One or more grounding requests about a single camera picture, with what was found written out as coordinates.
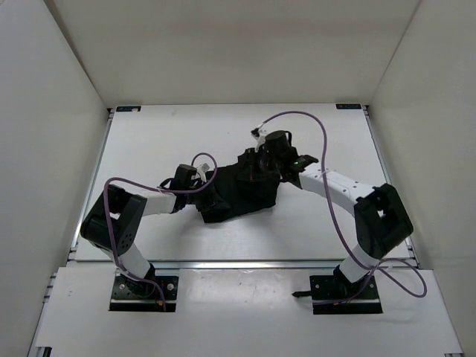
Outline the black pleated skirt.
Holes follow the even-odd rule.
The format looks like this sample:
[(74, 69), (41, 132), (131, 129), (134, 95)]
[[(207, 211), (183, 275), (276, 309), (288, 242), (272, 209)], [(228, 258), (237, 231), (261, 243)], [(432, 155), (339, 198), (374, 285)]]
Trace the black pleated skirt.
[(237, 169), (237, 163), (218, 169), (212, 184), (214, 184), (216, 192), (231, 206), (231, 209), (226, 214), (225, 219), (203, 219), (205, 223), (224, 222), (276, 205), (277, 189), (280, 182), (251, 183), (239, 181), (237, 179)]

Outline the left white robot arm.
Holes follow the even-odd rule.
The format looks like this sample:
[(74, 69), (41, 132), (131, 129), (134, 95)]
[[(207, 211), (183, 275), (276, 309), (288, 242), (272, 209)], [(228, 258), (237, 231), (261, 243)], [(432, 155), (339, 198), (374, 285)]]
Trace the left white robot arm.
[(206, 164), (181, 164), (175, 175), (157, 188), (110, 178), (83, 220), (80, 236), (110, 257), (133, 294), (140, 299), (156, 296), (163, 306), (164, 288), (155, 278), (155, 268), (135, 244), (141, 220), (178, 213), (188, 205), (201, 211), (214, 208), (218, 199), (213, 184), (218, 171), (218, 167), (210, 171)]

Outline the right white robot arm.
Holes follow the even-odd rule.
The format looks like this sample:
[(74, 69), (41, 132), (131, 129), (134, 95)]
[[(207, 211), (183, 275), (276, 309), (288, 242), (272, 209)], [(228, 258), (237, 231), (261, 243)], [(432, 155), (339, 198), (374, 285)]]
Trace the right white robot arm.
[(289, 131), (266, 133), (256, 128), (251, 135), (257, 142), (251, 152), (261, 154), (278, 171), (282, 182), (326, 199), (339, 237), (343, 233), (334, 207), (339, 206), (354, 219), (356, 246), (351, 248), (341, 240), (348, 256), (334, 269), (332, 277), (338, 301), (358, 297), (382, 263), (390, 261), (388, 254), (414, 231), (396, 188), (363, 184), (328, 170), (324, 158), (298, 154)]

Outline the right blue table label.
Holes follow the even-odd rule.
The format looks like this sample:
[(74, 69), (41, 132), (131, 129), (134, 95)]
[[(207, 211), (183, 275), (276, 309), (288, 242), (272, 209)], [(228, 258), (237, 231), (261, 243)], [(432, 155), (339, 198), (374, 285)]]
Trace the right blue table label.
[(336, 103), (337, 110), (361, 110), (361, 105), (357, 103)]

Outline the blue table label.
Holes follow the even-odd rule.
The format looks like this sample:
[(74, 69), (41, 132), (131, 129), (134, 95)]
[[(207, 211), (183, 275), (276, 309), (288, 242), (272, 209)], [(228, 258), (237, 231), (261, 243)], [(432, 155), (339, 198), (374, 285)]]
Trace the blue table label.
[(357, 103), (336, 103), (337, 110), (361, 110), (361, 105)]
[(115, 111), (116, 112), (139, 112), (141, 110), (141, 106), (117, 106)]

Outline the left blue table label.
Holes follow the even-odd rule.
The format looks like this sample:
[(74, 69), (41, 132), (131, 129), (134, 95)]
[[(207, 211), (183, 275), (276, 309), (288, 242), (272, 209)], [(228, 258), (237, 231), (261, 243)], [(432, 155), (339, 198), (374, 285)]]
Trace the left blue table label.
[(117, 106), (115, 111), (116, 112), (139, 112), (141, 110), (141, 106)]

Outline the front aluminium rail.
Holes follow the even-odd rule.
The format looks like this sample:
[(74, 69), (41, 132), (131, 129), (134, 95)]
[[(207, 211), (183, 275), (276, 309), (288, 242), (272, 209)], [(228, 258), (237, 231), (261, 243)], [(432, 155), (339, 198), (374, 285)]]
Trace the front aluminium rail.
[(334, 269), (340, 260), (171, 260), (153, 261), (156, 269)]

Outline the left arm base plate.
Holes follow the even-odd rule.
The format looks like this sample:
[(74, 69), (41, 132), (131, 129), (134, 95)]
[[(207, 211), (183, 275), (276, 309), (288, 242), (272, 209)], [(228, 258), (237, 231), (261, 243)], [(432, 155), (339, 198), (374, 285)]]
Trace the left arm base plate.
[(111, 312), (175, 312), (177, 307), (179, 276), (160, 275), (155, 272), (155, 281), (161, 287), (165, 302), (154, 286), (132, 282), (117, 272), (109, 301)]

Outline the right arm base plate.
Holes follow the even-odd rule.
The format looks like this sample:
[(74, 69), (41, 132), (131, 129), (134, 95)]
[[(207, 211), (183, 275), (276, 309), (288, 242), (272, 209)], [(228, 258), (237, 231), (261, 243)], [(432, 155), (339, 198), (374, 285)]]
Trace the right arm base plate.
[(294, 298), (312, 299), (314, 315), (378, 315), (383, 313), (375, 277), (364, 278), (350, 287), (333, 275), (312, 275), (306, 291), (292, 293)]

